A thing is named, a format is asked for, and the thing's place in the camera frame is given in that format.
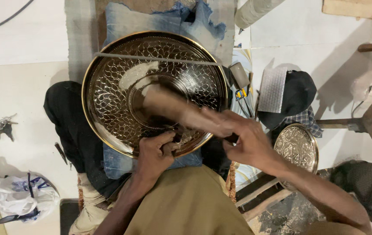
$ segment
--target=bubble wrap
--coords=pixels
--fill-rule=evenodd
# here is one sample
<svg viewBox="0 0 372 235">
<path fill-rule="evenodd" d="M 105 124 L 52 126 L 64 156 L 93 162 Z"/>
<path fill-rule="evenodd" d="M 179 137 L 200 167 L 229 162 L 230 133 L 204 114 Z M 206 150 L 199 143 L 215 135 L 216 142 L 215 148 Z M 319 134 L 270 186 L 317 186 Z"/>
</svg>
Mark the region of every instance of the bubble wrap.
<svg viewBox="0 0 372 235">
<path fill-rule="evenodd" d="M 280 113 L 287 71 L 286 67 L 264 70 L 260 88 L 259 111 Z"/>
</svg>

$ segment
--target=khaki shirt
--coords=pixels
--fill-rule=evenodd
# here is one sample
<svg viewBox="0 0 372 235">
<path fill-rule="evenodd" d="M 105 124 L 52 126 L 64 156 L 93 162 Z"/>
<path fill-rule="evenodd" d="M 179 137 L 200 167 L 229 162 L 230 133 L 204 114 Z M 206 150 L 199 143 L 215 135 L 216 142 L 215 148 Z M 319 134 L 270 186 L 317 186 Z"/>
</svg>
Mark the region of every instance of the khaki shirt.
<svg viewBox="0 0 372 235">
<path fill-rule="evenodd" d="M 252 235 L 227 196 L 225 181 L 206 166 L 164 172 L 142 201 L 126 235 Z M 305 234 L 364 235 L 349 225 L 318 222 Z"/>
</svg>

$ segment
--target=engraved brass tray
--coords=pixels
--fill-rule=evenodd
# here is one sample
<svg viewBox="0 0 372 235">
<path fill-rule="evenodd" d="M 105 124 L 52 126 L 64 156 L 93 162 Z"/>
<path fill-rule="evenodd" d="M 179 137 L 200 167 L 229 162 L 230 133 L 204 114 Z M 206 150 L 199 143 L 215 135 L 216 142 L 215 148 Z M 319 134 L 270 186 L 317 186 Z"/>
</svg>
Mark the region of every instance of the engraved brass tray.
<svg viewBox="0 0 372 235">
<path fill-rule="evenodd" d="M 148 31 L 116 40 L 101 52 L 216 62 L 198 43 L 181 35 Z M 95 57 L 82 86 L 84 114 L 96 135 L 118 152 L 136 158 L 143 137 L 157 136 L 178 123 L 150 116 L 142 109 L 148 87 L 163 84 L 187 102 L 215 110 L 225 109 L 227 89 L 221 67 L 115 57 Z M 190 153 L 210 139 L 210 133 L 186 130 L 181 148 L 173 155 Z"/>
<path fill-rule="evenodd" d="M 292 124 L 283 129 L 277 137 L 274 150 L 285 160 L 316 174 L 318 170 L 318 145 L 315 137 L 302 124 Z M 287 181 L 280 184 L 290 191 L 296 188 Z"/>
</svg>

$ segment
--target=plastic bag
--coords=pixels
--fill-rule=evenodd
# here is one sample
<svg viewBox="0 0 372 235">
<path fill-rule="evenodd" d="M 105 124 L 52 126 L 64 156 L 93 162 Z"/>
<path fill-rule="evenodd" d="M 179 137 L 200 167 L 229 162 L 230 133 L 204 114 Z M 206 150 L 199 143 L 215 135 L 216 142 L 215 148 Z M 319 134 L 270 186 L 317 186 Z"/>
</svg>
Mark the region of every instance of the plastic bag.
<svg viewBox="0 0 372 235">
<path fill-rule="evenodd" d="M 40 214 L 23 222 L 34 222 L 50 214 L 58 205 L 60 196 L 39 176 L 31 174 L 30 182 L 34 198 L 29 192 L 27 177 L 0 178 L 0 212 L 6 215 L 26 215 L 37 207 Z"/>
</svg>

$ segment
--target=black cap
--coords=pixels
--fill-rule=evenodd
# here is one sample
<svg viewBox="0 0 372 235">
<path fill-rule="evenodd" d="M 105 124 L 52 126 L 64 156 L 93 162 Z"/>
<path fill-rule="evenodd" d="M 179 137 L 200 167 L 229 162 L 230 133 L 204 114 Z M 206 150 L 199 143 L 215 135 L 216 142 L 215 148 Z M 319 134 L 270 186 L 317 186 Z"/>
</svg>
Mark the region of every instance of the black cap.
<svg viewBox="0 0 372 235">
<path fill-rule="evenodd" d="M 267 128 L 273 130 L 285 117 L 305 111 L 314 100 L 316 91 L 314 81 L 307 72 L 288 71 L 283 91 L 282 112 L 260 111 L 257 116 Z"/>
</svg>

